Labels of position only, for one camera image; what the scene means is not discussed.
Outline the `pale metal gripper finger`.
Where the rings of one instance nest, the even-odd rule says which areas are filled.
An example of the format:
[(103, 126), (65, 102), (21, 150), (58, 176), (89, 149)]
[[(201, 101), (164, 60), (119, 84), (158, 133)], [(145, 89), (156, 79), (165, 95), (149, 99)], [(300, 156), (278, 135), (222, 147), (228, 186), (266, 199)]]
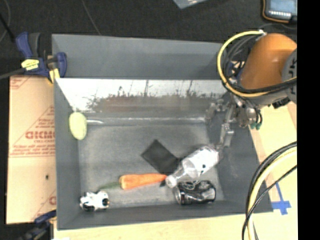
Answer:
[(205, 111), (205, 121), (210, 122), (215, 117), (216, 113), (224, 112), (227, 110), (228, 102), (223, 99), (217, 99), (209, 104)]
[(230, 123), (223, 123), (220, 129), (219, 142), (216, 144), (216, 148), (221, 151), (224, 148), (231, 146), (232, 138), (235, 131), (232, 129)]

